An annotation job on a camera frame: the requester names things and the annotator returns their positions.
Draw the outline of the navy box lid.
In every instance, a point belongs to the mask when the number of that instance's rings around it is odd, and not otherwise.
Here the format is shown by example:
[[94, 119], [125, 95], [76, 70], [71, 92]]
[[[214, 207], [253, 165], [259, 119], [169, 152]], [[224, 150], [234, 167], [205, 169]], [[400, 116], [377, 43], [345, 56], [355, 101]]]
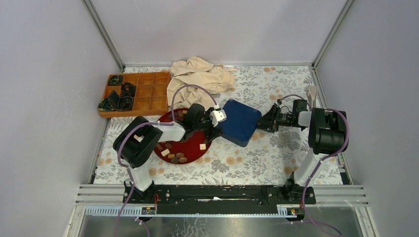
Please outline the navy box lid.
[[222, 109], [227, 118], [216, 127], [221, 129], [221, 137], [246, 147], [256, 131], [256, 122], [262, 117], [261, 112], [233, 99], [229, 99]]

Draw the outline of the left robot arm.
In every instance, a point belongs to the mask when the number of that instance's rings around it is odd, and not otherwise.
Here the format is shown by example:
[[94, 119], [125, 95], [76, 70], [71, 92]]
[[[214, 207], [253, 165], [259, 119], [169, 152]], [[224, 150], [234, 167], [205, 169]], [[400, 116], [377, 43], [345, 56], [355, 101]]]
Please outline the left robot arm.
[[154, 182], [146, 166], [152, 153], [173, 164], [194, 162], [221, 135], [220, 124], [226, 119], [218, 105], [206, 110], [200, 104], [167, 112], [156, 122], [136, 117], [113, 144], [135, 187], [134, 196], [142, 203], [153, 198]]

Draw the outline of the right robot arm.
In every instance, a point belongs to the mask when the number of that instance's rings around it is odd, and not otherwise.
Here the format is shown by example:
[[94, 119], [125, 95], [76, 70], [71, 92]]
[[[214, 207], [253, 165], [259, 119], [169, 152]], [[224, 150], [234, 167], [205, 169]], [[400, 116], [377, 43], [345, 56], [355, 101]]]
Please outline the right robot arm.
[[257, 122], [257, 128], [267, 132], [277, 132], [279, 127], [296, 127], [308, 130], [309, 151], [301, 166], [290, 176], [292, 185], [283, 190], [284, 199], [296, 203], [303, 197], [300, 186], [308, 186], [322, 163], [347, 149], [349, 125], [345, 111], [311, 108], [304, 99], [293, 101], [292, 110], [283, 113], [281, 100]]

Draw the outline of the red round tray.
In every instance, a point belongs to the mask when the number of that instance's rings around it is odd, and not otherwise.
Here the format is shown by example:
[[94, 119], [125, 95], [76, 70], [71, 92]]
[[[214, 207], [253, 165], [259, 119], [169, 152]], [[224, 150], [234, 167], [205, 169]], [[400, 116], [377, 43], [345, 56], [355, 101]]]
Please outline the red round tray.
[[[175, 119], [183, 125], [183, 116], [187, 113], [187, 108], [176, 109], [174, 114], [167, 112], [159, 117], [161, 122], [170, 122]], [[205, 135], [201, 131], [197, 131], [194, 135], [186, 141], [183, 137], [180, 141], [163, 141], [159, 142], [155, 148], [155, 154], [165, 162], [173, 164], [187, 164], [199, 159], [208, 150], [211, 142], [204, 143]], [[200, 150], [200, 144], [206, 144], [205, 150]]]

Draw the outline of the beige crumpled cloth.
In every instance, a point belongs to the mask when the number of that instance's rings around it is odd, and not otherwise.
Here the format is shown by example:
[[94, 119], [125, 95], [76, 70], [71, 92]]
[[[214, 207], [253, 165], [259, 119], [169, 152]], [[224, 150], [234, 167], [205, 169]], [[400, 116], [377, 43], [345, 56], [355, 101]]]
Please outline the beige crumpled cloth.
[[173, 109], [189, 108], [200, 104], [207, 110], [214, 106], [211, 95], [226, 92], [234, 87], [236, 77], [223, 65], [214, 65], [197, 56], [186, 61], [176, 61], [169, 69], [171, 80], [167, 86], [168, 105]]

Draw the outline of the floral tablecloth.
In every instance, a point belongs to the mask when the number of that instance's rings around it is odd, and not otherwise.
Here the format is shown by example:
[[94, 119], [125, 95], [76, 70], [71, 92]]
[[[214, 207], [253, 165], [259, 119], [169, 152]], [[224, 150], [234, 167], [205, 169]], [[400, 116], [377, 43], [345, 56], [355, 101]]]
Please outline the floral tablecloth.
[[[282, 110], [312, 85], [308, 66], [241, 66], [230, 68], [234, 87], [215, 95], [220, 105], [234, 99], [266, 113], [278, 98]], [[256, 130], [245, 147], [216, 138], [208, 151], [188, 164], [172, 164], [152, 154], [145, 164], [156, 184], [281, 185], [302, 164], [308, 152], [308, 133], [281, 127], [276, 133]]]

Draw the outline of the wooden compartment tray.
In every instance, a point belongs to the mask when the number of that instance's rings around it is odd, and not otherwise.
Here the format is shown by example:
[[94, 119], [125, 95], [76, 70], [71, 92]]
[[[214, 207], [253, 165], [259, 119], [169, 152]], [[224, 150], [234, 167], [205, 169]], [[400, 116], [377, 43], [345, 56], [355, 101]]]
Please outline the wooden compartment tray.
[[[101, 117], [159, 116], [168, 111], [167, 86], [171, 79], [169, 72], [119, 75], [124, 75], [122, 85], [108, 86], [106, 83], [102, 99], [98, 104], [98, 113]], [[124, 95], [134, 98], [131, 111], [116, 110], [119, 98]]]

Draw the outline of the dark rolled tie patterned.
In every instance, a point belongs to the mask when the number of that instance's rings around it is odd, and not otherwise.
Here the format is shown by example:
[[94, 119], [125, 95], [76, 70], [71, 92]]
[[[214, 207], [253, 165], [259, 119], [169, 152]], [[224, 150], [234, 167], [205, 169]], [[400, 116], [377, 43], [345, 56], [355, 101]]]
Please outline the dark rolled tie patterned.
[[133, 108], [134, 98], [130, 95], [121, 96], [117, 102], [117, 111], [131, 111]]

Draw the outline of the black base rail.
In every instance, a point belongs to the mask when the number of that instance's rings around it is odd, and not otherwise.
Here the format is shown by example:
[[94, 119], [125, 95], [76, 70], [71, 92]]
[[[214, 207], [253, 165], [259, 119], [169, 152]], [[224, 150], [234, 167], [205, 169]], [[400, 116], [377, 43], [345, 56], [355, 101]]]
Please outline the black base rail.
[[157, 214], [279, 214], [278, 205], [316, 204], [312, 187], [286, 184], [215, 186], [154, 185], [146, 191], [124, 185], [123, 201], [129, 204], [151, 204]]

